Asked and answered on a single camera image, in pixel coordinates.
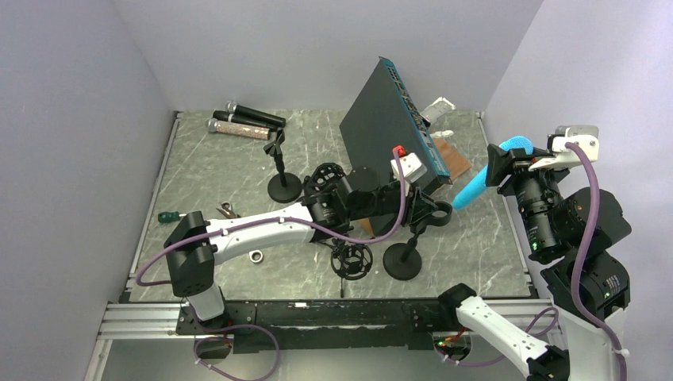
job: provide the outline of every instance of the cable tie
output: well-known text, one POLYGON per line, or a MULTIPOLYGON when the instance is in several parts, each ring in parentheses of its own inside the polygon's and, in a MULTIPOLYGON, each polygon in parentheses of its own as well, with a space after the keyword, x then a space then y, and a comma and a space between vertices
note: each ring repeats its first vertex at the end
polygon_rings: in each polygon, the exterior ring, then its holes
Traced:
POLYGON ((630 353, 629 350, 626 349, 626 348, 622 348, 622 349, 615 349, 615 348, 612 348, 612 352, 615 352, 615 353, 617 353, 618 355, 622 355, 624 358, 625 358, 625 357, 629 357, 629 356, 631 356, 631 353, 630 353))

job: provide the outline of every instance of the table surface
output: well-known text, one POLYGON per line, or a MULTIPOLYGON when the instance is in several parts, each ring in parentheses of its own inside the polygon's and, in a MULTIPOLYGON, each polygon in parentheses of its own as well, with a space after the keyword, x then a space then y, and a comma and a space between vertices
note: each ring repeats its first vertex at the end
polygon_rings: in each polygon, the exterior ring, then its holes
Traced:
MULTIPOLYGON (((166 163, 160 190, 145 235, 139 264, 163 248, 177 223, 161 225, 161 211, 187 213, 201 210, 206 219, 222 218, 215 208, 231 202, 243 216, 281 209, 267 194, 276 173, 273 160, 263 152, 265 141, 206 131, 212 110, 183 113, 166 163)), ((300 179, 324 162, 351 170, 339 124, 347 110, 269 110, 287 119, 283 156, 288 172, 300 179)), ((475 113, 454 110, 442 116, 430 132, 450 129, 447 142, 470 161, 472 168, 433 194, 450 202, 486 165, 486 143, 475 113)), ((367 237, 359 224, 352 237, 367 237)), ((371 245, 374 264, 363 279, 344 282, 345 298, 434 298, 457 283, 466 283, 480 295, 530 296, 525 265, 515 241, 511 220, 501 196, 489 189, 464 210, 454 211, 442 228, 428 227, 418 242, 423 259, 421 273, 410 281, 392 279, 383 270, 383 252, 393 243, 406 242, 402 228, 388 241, 371 245)), ((215 281, 229 299, 339 298, 341 281, 330 266, 330 250, 317 244, 286 244, 262 250, 264 261, 253 264, 239 256, 215 269, 215 281)), ((145 274, 146 280, 168 279, 166 261, 145 274)), ((134 285, 132 302, 178 300, 168 285, 134 285)))

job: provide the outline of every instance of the green screwdriver handle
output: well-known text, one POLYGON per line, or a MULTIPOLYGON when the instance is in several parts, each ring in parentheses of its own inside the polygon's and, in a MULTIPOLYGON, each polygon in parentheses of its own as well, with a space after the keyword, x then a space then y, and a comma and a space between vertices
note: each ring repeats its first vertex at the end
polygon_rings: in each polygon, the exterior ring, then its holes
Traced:
POLYGON ((185 217, 185 215, 180 214, 180 212, 161 212, 156 219, 159 220, 160 224, 167 224, 168 222, 180 221, 182 217, 185 217))

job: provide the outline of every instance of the gray wall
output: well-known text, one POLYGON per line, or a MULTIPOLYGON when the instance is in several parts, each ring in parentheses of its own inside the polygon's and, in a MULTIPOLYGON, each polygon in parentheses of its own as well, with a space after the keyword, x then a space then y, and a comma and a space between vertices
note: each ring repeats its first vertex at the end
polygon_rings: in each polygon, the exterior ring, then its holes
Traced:
POLYGON ((115 0, 177 110, 348 108, 377 56, 422 108, 484 110, 541 0, 115 0))
MULTIPOLYGON (((523 134, 544 147, 558 125, 601 128, 598 179, 633 226, 609 250, 633 282, 630 379, 668 379, 673 352, 672 14, 670 2, 544 2, 486 109, 493 142, 523 134)), ((576 168, 561 191, 585 186, 576 168)))
POLYGON ((0 2, 0 379, 83 378, 171 119, 111 2, 0 2))

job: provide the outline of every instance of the marble pattern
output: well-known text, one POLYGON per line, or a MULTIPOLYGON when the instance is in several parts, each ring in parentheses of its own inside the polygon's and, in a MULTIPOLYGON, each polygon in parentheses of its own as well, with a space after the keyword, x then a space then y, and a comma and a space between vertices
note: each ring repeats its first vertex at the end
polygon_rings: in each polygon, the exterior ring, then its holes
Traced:
MULTIPOLYGON (((283 154, 287 171, 300 179, 318 164, 336 162, 350 171, 348 154, 339 124, 346 110, 271 110, 287 119, 283 154)), ((276 173, 264 155, 265 142, 224 134, 209 134, 205 121, 212 111, 183 114, 160 184, 153 215, 160 211, 186 213, 201 210, 204 218, 222 218, 215 210, 229 201, 244 216, 280 209, 267 195, 267 182, 276 173)), ((472 168, 453 186, 439 189, 433 198, 451 201, 455 194, 486 165, 486 146, 481 128, 470 110, 445 114, 431 132, 451 129, 447 142, 471 163, 472 168)), ((354 224, 354 237, 366 233, 354 224)), ((140 264, 163 247, 175 223, 160 225, 155 218, 148 227, 140 264)), ((428 227, 418 251, 423 258, 421 274, 408 282, 392 279, 383 270, 383 251, 411 237, 404 228, 387 242, 373 244, 374 266, 361 280, 344 282, 346 298, 436 297, 456 283, 466 283, 485 296, 529 296, 527 275, 517 250, 502 198, 489 189, 465 210, 454 213, 443 227, 428 227)), ((264 261, 253 264, 239 256, 215 270, 215 280, 226 298, 339 298, 340 278, 329 264, 329 250, 317 244, 288 244, 262 250, 264 261)), ((167 279, 165 260, 146 274, 146 279, 167 279)), ((177 300, 170 286, 138 287, 133 302, 177 300)))

